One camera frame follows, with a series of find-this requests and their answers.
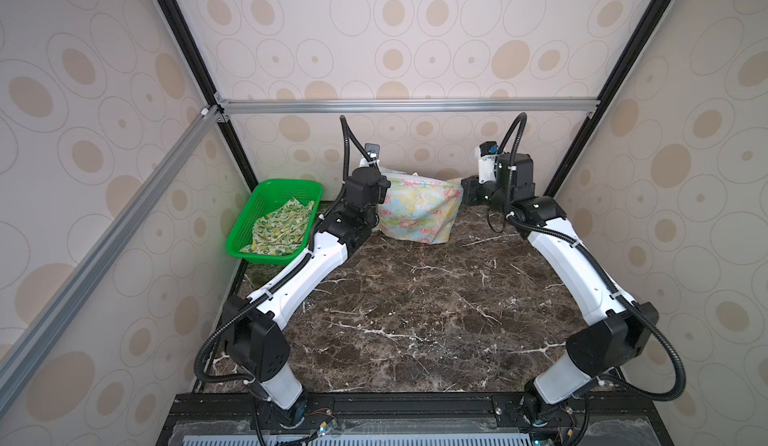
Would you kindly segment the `pastel floral skirt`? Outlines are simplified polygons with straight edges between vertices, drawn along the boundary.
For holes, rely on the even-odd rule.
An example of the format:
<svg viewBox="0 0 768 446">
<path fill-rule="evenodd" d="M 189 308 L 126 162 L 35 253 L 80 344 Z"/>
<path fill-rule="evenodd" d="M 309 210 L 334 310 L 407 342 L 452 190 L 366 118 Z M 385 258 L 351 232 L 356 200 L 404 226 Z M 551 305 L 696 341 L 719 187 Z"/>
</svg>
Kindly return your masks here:
<svg viewBox="0 0 768 446">
<path fill-rule="evenodd" d="M 417 175 L 387 174 L 387 179 L 391 185 L 377 208 L 377 229 L 399 240 L 448 242 L 463 188 L 454 182 Z"/>
</svg>

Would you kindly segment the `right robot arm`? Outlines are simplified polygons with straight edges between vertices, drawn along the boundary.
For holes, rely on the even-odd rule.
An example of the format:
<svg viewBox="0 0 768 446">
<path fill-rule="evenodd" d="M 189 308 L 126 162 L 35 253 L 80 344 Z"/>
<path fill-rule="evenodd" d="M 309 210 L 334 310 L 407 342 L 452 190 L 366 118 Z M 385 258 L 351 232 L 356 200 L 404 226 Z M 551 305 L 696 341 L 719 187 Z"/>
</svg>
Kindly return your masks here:
<svg viewBox="0 0 768 446">
<path fill-rule="evenodd" d="M 492 141 L 481 144 L 476 156 L 478 174 L 461 182 L 463 203 L 503 213 L 549 262 L 587 324 L 566 340 L 565 353 L 525 387 L 520 407 L 526 421 L 539 426 L 601 374 L 639 356 L 651 331 L 629 311 L 633 297 L 592 257 L 560 205 L 536 195 L 531 157 L 503 152 Z"/>
</svg>

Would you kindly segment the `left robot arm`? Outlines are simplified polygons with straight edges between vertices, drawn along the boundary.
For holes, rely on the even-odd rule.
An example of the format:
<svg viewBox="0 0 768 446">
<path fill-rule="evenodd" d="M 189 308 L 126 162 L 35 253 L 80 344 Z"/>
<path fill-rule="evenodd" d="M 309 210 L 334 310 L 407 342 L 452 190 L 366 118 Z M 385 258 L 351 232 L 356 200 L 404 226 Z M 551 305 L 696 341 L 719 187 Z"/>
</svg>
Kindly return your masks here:
<svg viewBox="0 0 768 446">
<path fill-rule="evenodd" d="M 282 426 L 303 421 L 307 399 L 288 364 L 283 330 L 306 297 L 362 246 L 378 224 L 377 206 L 390 181 L 373 166 L 358 167 L 344 183 L 340 202 L 312 234 L 312 244 L 264 287 L 225 303 L 223 344 L 244 370 L 249 392 L 268 401 Z"/>
</svg>

